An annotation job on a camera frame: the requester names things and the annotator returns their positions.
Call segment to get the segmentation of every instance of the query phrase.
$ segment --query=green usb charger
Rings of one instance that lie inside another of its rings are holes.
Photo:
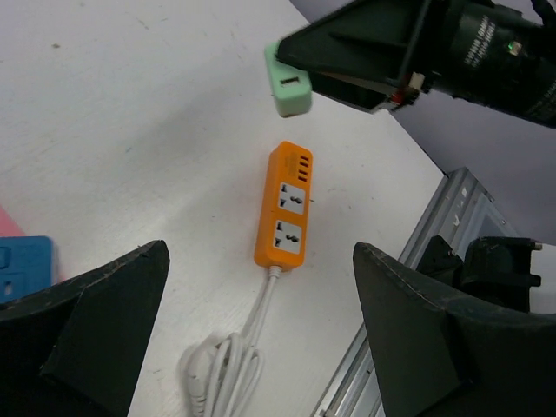
[[[309,74],[276,60],[278,44],[272,43],[264,50],[276,110],[282,117],[308,113],[313,103]]]

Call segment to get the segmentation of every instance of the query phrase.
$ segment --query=white table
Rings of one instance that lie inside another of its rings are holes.
[[[388,114],[316,97],[281,119],[265,44],[288,0],[19,0],[0,6],[0,203],[67,276],[164,239],[171,268],[129,415],[183,416],[178,361],[245,320],[268,153],[314,153],[305,265],[281,279],[246,417],[307,416],[361,324],[357,241],[403,249],[441,172]]]

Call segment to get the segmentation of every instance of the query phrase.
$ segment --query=electrical outlet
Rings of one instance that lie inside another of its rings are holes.
[[[298,255],[301,251],[301,228],[292,223],[277,221],[274,247]]]
[[[302,215],[305,210],[305,191],[283,182],[280,184],[278,206],[281,209]]]

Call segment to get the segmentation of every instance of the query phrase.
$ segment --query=pink object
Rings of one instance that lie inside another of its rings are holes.
[[[0,206],[0,237],[8,236],[25,236],[25,233]]]

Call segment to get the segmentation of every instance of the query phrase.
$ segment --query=orange plastic casing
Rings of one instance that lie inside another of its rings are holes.
[[[282,270],[288,271],[303,264],[307,241],[312,168],[313,155],[311,152],[291,142],[282,142],[270,154],[255,246],[257,265],[265,268],[280,266]],[[281,208],[281,185],[283,183],[305,191],[301,214]],[[275,246],[277,222],[286,222],[301,228],[301,247],[298,254],[281,250]]]

